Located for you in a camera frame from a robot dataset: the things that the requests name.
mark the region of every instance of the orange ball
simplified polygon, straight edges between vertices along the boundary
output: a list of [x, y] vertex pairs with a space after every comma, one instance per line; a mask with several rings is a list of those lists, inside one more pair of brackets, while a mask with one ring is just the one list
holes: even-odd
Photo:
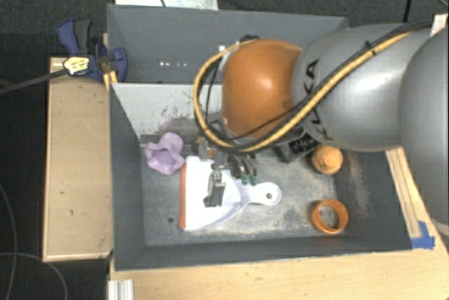
[[311, 162], [319, 172], [327, 175], [335, 174], [342, 167], [343, 153], [333, 146], [320, 144], [315, 148]]

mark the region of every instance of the yellow tag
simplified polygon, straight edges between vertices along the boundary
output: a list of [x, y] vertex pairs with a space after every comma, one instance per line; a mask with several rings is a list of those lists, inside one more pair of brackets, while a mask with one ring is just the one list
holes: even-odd
[[89, 59], [87, 57], [70, 57], [62, 65], [71, 76], [82, 76], [89, 71]]

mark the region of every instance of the gray bin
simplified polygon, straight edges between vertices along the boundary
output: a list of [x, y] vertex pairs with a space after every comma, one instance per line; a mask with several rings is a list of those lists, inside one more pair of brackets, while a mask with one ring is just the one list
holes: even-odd
[[[110, 91], [116, 270], [411, 248], [383, 153], [346, 153], [342, 169], [331, 177], [316, 172], [308, 158], [284, 164], [264, 151], [258, 155], [260, 182], [277, 183], [281, 202], [249, 205], [227, 223], [193, 233], [177, 227], [179, 172], [160, 175], [145, 163], [145, 144], [167, 131], [185, 139], [183, 155], [191, 153], [196, 134], [191, 84], [219, 45], [256, 34], [304, 48], [347, 26], [345, 18], [108, 5], [109, 48], [124, 47], [129, 61], [127, 83], [113, 84]], [[211, 102], [217, 111], [219, 86]], [[347, 206], [349, 223], [338, 236], [311, 225], [311, 207], [324, 198]]]
[[[307, 157], [285, 164], [271, 151], [259, 158], [260, 181], [282, 191], [274, 207], [249, 205], [221, 226], [186, 233], [178, 226], [179, 172], [146, 165], [145, 144], [165, 132], [194, 139], [192, 87], [113, 84], [110, 93], [114, 259], [117, 270], [195, 266], [410, 249], [410, 239], [385, 154], [345, 153], [335, 176], [316, 172]], [[216, 104], [220, 88], [214, 88]], [[338, 236], [310, 222], [313, 204], [343, 202], [349, 223]]]

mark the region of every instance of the bin floor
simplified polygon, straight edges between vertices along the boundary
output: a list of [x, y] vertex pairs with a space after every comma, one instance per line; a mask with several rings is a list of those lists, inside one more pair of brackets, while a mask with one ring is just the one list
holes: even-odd
[[276, 183], [281, 201], [272, 207], [250, 204], [225, 223], [185, 232], [178, 226], [180, 173], [167, 176], [148, 168], [144, 146], [141, 164], [147, 246], [323, 235], [311, 225], [309, 215], [314, 202], [337, 197], [334, 178], [315, 171], [307, 157], [286, 164], [271, 150], [259, 153], [259, 182]]

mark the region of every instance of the wooden board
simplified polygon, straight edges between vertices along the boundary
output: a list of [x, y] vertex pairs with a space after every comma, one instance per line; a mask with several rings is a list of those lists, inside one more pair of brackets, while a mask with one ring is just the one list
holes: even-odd
[[[51, 71], [64, 59], [52, 58]], [[43, 260], [105, 258], [112, 249], [107, 92], [63, 76], [48, 89]]]

